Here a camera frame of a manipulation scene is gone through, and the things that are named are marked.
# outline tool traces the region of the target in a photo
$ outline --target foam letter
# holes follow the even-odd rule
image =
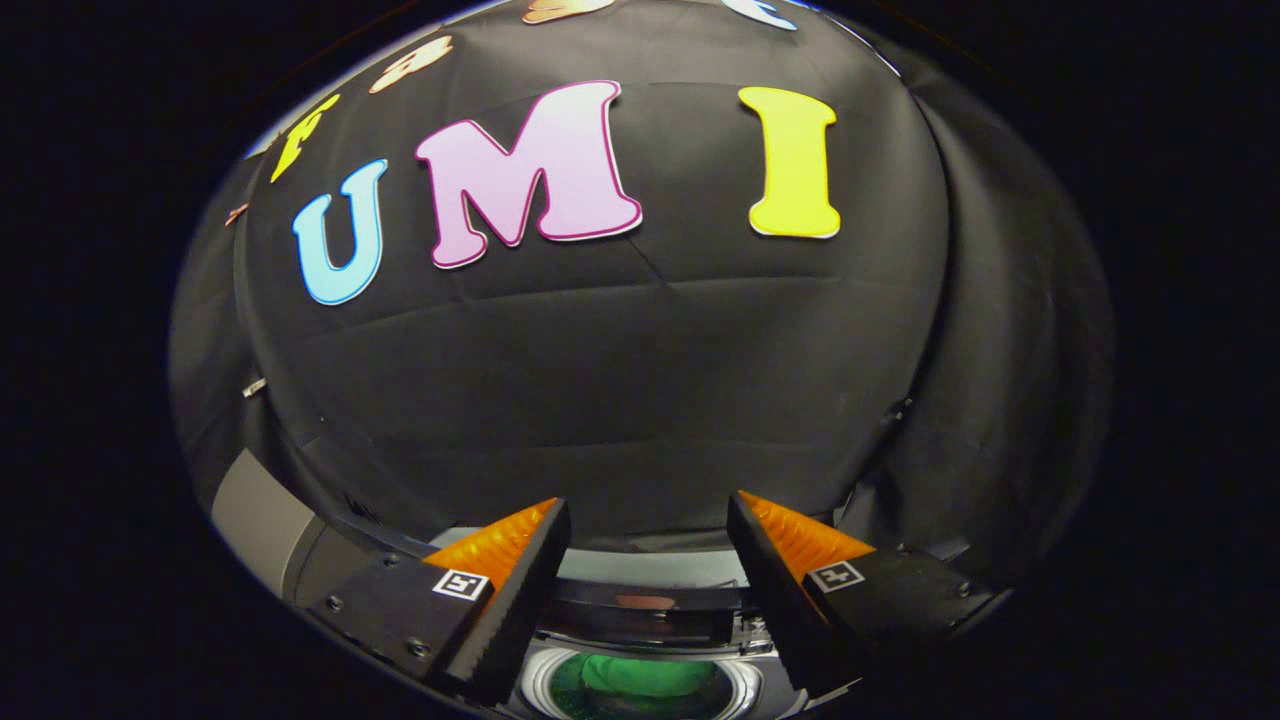
[[[608,8],[613,0],[532,0],[529,12],[521,18],[526,24],[540,24],[571,15],[594,13],[600,8]]]
[[[378,178],[384,172],[387,160],[374,160],[347,176],[342,183],[342,193],[351,199],[351,224],[356,231],[356,252],[344,266],[335,268],[329,260],[329,245],[324,233],[324,214],[330,200],[328,195],[307,202],[293,219],[293,234],[298,236],[298,259],[302,261],[302,282],[316,302],[342,305],[364,292],[378,274],[383,260]]]
[[[280,150],[280,161],[276,163],[275,172],[271,173],[271,182],[275,182],[275,178],[280,177],[280,173],[289,169],[289,165],[298,159],[298,155],[302,154],[302,141],[311,137],[311,133],[316,129],[316,124],[320,122],[320,114],[329,108],[333,108],[333,104],[338,101],[338,97],[340,96],[334,95],[333,97],[325,100],[324,105],[311,110],[307,113],[307,117],[302,118],[302,122],[293,126],[293,129],[289,131],[289,136],[284,138],[284,149]]]
[[[417,146],[431,168],[439,268],[479,260],[488,240],[471,227],[467,202],[508,247],[520,245],[539,178],[547,211],[538,231],[572,241],[626,232],[641,220],[640,204],[622,193],[609,138],[609,102],[622,92],[612,81],[568,85],[539,97],[516,145],[507,152],[472,120],[438,131]]]
[[[369,88],[369,94],[372,95],[375,92],[381,92],[383,90],[387,90],[399,82],[402,77],[410,73],[416,73],[417,70],[421,70],[422,68],[448,55],[449,50],[453,50],[453,46],[449,45],[452,40],[453,36],[451,35],[436,37],[431,42],[428,42],[408,55],[404,55],[399,60],[396,60],[390,64],[390,67],[383,70],[383,76],[378,78],[378,82],[375,82],[372,87]]]
[[[836,122],[836,111],[808,95],[773,87],[744,87],[737,96],[764,126],[764,197],[749,214],[755,232],[840,232],[840,213],[827,202],[827,126]]]
[[[756,0],[721,0],[731,10],[740,15],[746,15],[753,20],[760,20],[764,24],[780,27],[782,29],[795,29],[796,26],[791,24],[791,20],[785,20],[777,15],[771,15],[769,13],[777,13],[773,5],[764,3],[758,3]]]

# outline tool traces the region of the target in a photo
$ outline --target screw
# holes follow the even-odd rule
[[[408,638],[407,641],[404,641],[404,648],[408,650],[410,655],[420,659],[426,657],[426,653],[430,652],[430,648],[426,647],[426,643],[424,643],[417,638]]]

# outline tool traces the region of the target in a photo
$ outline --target letter u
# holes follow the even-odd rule
[[[302,282],[316,302],[340,305],[356,297],[378,274],[383,260],[383,227],[378,210],[378,178],[387,172],[387,160],[374,160],[347,176],[340,191],[351,199],[351,223],[356,232],[356,251],[351,261],[335,268],[329,260],[324,233],[324,214],[330,196],[321,195],[298,211],[293,234],[298,236]]]

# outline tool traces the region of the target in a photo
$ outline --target black background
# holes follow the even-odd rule
[[[177,272],[220,174],[333,74],[460,6],[422,5],[311,63],[396,4],[10,18],[6,114],[31,122],[5,138],[9,272],[26,281],[10,355],[37,372],[12,375],[6,509],[36,574],[5,583],[26,662],[4,716],[448,716],[296,620],[221,546],[183,475],[164,372]],[[1274,456],[1262,6],[835,6],[946,58],[1042,152],[1094,229],[1120,332],[1111,437],[1062,543],[980,635],[837,716],[1276,716],[1262,520],[1280,498],[1274,461],[1244,462]]]

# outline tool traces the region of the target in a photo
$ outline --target letter m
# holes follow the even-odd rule
[[[472,120],[419,143],[415,155],[430,165],[440,231],[435,265],[461,268],[484,256],[489,243],[471,227],[467,202],[504,245],[520,245],[539,178],[547,210],[538,231],[547,240],[605,237],[640,224],[640,204],[622,193],[609,137],[609,102],[621,94],[616,82],[593,81],[543,95],[511,152]]]

